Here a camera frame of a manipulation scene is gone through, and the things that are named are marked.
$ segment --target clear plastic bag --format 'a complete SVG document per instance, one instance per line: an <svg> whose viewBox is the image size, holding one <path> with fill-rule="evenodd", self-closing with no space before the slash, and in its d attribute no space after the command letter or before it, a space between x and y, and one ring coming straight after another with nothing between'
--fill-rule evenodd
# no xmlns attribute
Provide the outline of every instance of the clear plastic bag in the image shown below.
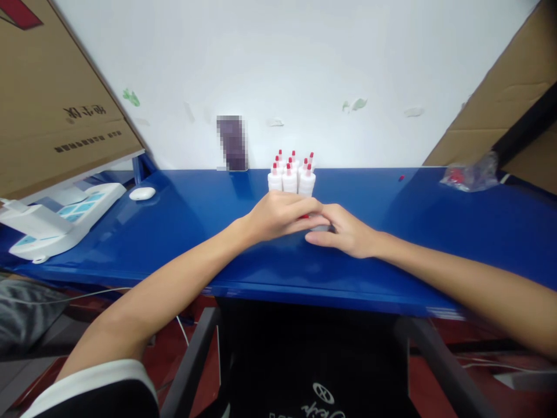
<svg viewBox="0 0 557 418"><path fill-rule="evenodd" d="M440 181L463 192L479 192L497 186L497 154L488 152L474 165L450 164Z"/></svg>

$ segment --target cardboard box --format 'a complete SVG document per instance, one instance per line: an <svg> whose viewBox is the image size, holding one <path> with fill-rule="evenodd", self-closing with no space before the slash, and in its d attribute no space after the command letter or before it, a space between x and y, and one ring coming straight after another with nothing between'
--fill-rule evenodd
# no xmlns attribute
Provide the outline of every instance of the cardboard box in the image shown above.
<svg viewBox="0 0 557 418"><path fill-rule="evenodd" d="M20 199L143 148L48 1L0 3L0 38L0 197Z"/></svg>
<svg viewBox="0 0 557 418"><path fill-rule="evenodd" d="M557 194L557 122L502 168L527 182Z"/></svg>
<svg viewBox="0 0 557 418"><path fill-rule="evenodd" d="M541 0L424 165L471 164L557 81L557 14Z"/></svg>

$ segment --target red floor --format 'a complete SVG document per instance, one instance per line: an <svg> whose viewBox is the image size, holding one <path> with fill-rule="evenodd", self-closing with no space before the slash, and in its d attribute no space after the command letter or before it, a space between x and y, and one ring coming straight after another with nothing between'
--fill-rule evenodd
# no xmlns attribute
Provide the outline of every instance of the red floor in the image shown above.
<svg viewBox="0 0 557 418"><path fill-rule="evenodd" d="M101 312L108 306L107 303L94 298L81 300L80 306L94 312ZM199 297L184 316L193 315L197 321L206 306L214 306L212 298ZM499 338L502 335L488 325L462 321L434 319L432 324L439 331L445 343L461 343L467 341L480 341L490 338ZM187 327L186 334L191 340L195 326ZM147 373L157 389L159 404L164 399L172 384L174 375L186 352L186 342L177 321L171 322L163 328L156 336L153 347L148 347L145 352L143 363ZM526 369L548 367L550 364L537 356L504 356L499 358L488 358ZM463 365L473 360L460 360ZM53 366L16 402L20 408L28 407L31 402L48 386L50 386L64 359L59 359ZM496 380L492 372L508 372L508 369L492 367L471 367L467 369L481 392L494 406L502 418L515 417L549 417L557 410L557 393L539 393L514 391ZM196 417L207 405L209 405L218 394L219 389L219 362L216 335L211 345L211 352L205 363L205 369L201 383L194 401L191 417ZM422 418L452 418L456 417L447 398L439 387L428 365L421 357L410 359L410 397L418 409Z"/></svg>

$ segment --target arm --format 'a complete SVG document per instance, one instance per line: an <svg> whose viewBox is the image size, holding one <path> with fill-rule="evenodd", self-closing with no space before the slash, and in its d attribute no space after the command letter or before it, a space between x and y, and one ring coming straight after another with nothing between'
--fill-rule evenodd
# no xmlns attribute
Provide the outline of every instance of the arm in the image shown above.
<svg viewBox="0 0 557 418"><path fill-rule="evenodd" d="M514 273L378 232L339 205L325 205L323 216L336 233L310 232L308 242L396 265L488 319L521 344L557 358L557 292Z"/></svg>
<svg viewBox="0 0 557 418"><path fill-rule="evenodd" d="M141 359L151 338L182 312L237 255L252 245L317 225L323 205L297 194L269 192L254 209L228 228L176 257L104 311L87 329L57 380L119 359Z"/></svg>

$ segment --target black sleeve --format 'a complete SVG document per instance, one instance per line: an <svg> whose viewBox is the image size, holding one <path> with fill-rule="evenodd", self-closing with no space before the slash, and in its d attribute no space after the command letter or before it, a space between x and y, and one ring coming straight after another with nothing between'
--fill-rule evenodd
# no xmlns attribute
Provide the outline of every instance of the black sleeve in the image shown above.
<svg viewBox="0 0 557 418"><path fill-rule="evenodd" d="M67 399L37 418L156 418L158 406L139 380L122 380Z"/></svg>

